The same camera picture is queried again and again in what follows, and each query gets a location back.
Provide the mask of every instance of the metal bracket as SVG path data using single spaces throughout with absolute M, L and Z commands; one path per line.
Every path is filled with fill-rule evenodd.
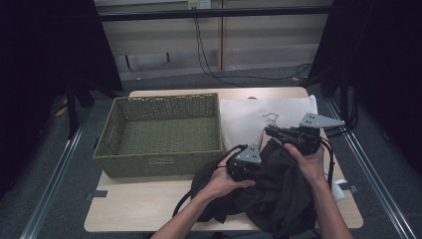
M 311 128 L 326 128 L 334 126 L 344 126 L 345 122 L 344 120 L 331 119 L 316 114 L 307 113 L 301 120 L 299 125 Z
M 106 197 L 108 191 L 105 190 L 95 190 L 93 193 L 87 193 L 85 196 L 86 201 L 93 201 L 95 197 Z
M 260 164 L 261 157 L 258 144 L 254 143 L 245 150 L 241 151 L 235 159 L 237 162 Z

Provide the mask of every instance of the green wicker basket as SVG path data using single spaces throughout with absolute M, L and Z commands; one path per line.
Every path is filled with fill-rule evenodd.
M 217 94 L 114 99 L 94 159 L 108 177 L 193 174 L 223 154 Z

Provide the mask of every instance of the wire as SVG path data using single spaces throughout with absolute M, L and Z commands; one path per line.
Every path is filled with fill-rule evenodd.
M 320 143 L 322 143 L 322 145 L 326 147 L 326 149 L 328 150 L 328 153 L 329 153 L 328 177 L 327 177 L 326 181 L 328 182 L 329 189 L 331 189 L 331 187 L 332 187 L 332 174 L 334 172 L 334 165 L 335 165 L 334 151 L 332 150 L 331 143 L 327 139 L 322 137 Z
M 183 205 L 183 203 L 187 200 L 187 198 L 189 198 L 192 193 L 194 191 L 196 191 L 205 180 L 209 180 L 210 175 L 214 172 L 215 169 L 218 168 L 218 163 L 220 163 L 224 158 L 226 158 L 230 153 L 232 153 L 234 150 L 236 149 L 240 149 L 240 150 L 244 150 L 245 148 L 247 148 L 248 145 L 246 144 L 239 144 L 237 146 L 232 147 L 230 150 L 228 150 L 226 153 L 224 153 L 223 156 L 221 156 L 220 159 L 212 162 L 209 166 L 209 170 L 201 177 L 199 178 L 199 180 L 195 183 L 192 184 L 191 189 L 180 199 L 180 201 L 177 203 L 176 207 L 174 208 L 173 211 L 173 216 L 174 217 L 180 210 L 180 207 Z
M 207 58 L 205 56 L 204 45 L 202 43 L 202 37 L 201 37 L 201 29 L 199 27 L 198 19 L 197 18 L 194 18 L 194 21 L 195 21 L 195 29 L 196 29 L 196 40 L 197 40 L 197 50 L 198 50 L 199 65 L 200 65 L 202 71 L 207 76 L 212 77 L 212 78 L 216 79 L 219 82 L 222 82 L 222 83 L 225 83 L 225 84 L 230 84 L 230 85 L 233 85 L 233 86 L 236 86 L 236 87 L 243 88 L 243 86 L 240 86 L 240 85 L 237 85 L 237 84 L 234 84 L 234 83 L 230 83 L 230 82 L 226 82 L 226 81 L 223 81 L 221 79 L 224 79 L 224 78 L 247 78 L 247 79 L 258 79 L 258 80 L 268 80 L 268 81 L 287 80 L 287 79 L 291 79 L 293 77 L 299 76 L 300 73 L 304 72 L 307 68 L 309 68 L 312 65 L 310 63 L 300 64 L 300 65 L 297 66 L 296 73 L 294 75 L 290 75 L 290 76 L 282 77 L 282 78 L 266 78 L 266 77 L 257 77 L 257 76 L 236 76 L 236 75 L 232 75 L 232 76 L 216 76 L 211 71 L 211 69 L 209 67 L 209 64 L 208 64 L 208 60 L 207 60 Z M 205 60 L 205 64 L 206 64 L 206 67 L 208 69 L 208 72 L 205 71 L 205 69 L 204 69 L 204 67 L 202 65 L 201 56 L 200 56 L 200 49 L 202 49 L 202 55 L 203 55 L 203 58 Z M 302 67 L 302 66 L 306 66 L 306 67 L 299 71 L 299 68 Z
M 233 85 L 233 86 L 239 87 L 239 88 L 244 88 L 243 86 L 240 86 L 240 85 L 237 85 L 237 84 L 234 84 L 234 83 L 230 83 L 230 82 L 226 82 L 226 81 L 221 80 L 219 77 L 216 77 L 214 75 L 214 73 L 211 71 L 211 69 L 209 67 L 209 64 L 208 64 L 207 57 L 205 55 L 204 45 L 202 44 L 201 30 L 199 29 L 198 19 L 197 18 L 194 18 L 194 21 L 195 21 L 195 29 L 196 29 L 196 43 L 197 43 L 197 50 L 198 50 L 198 59 L 199 59 L 199 65 L 200 65 L 200 67 L 202 69 L 202 72 L 204 72 L 205 75 L 207 75 L 207 76 L 209 76 L 211 78 L 214 78 L 215 80 L 217 80 L 219 82 L 222 82 L 222 83 L 225 83 L 225 84 L 229 84 L 229 85 Z M 207 65 L 207 68 L 208 68 L 209 73 L 207 71 L 205 71 L 204 67 L 202 66 L 201 54 L 200 54 L 200 47 L 202 49 L 202 55 L 204 57 L 205 64 Z

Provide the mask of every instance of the gray carpet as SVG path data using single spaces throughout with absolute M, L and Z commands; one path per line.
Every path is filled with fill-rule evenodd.
M 260 76 L 280 78 L 293 75 L 296 68 L 250 70 L 226 75 Z M 270 81 L 244 78 L 226 78 L 242 87 L 289 87 L 298 83 L 291 80 Z M 135 90 L 232 88 L 203 74 L 123 82 L 127 96 Z M 318 85 L 308 88 L 316 95 L 319 113 L 330 117 L 330 112 L 319 93 Z M 96 189 L 101 169 L 93 160 L 94 144 L 100 136 L 106 120 L 111 100 L 98 96 L 91 108 L 89 118 L 80 142 L 71 158 L 53 204 L 47 214 L 38 238 L 143 238 L 140 233 L 93 234 L 86 232 L 84 221 L 90 202 L 85 200 L 88 192 Z M 50 179 L 67 142 L 67 116 L 50 118 L 41 136 L 39 150 L 15 187 L 6 193 L 0 202 L 0 238 L 19 238 L 32 211 Z M 384 181 L 397 204 L 405 214 L 417 235 L 422 235 L 422 176 L 405 161 L 400 148 L 394 142 L 385 141 L 382 127 L 367 112 L 359 107 L 359 123 L 353 130 L 362 144 L 379 176 Z M 347 142 L 342 136 L 330 139 L 337 160 L 350 184 L 357 185 L 354 193 L 357 206 L 364 223 L 353 230 L 356 238 L 400 238 L 394 225 L 368 183 L 360 165 L 356 161 Z M 271 238 L 268 234 L 230 235 L 233 238 Z M 209 238 L 207 234 L 192 235 L 196 238 Z

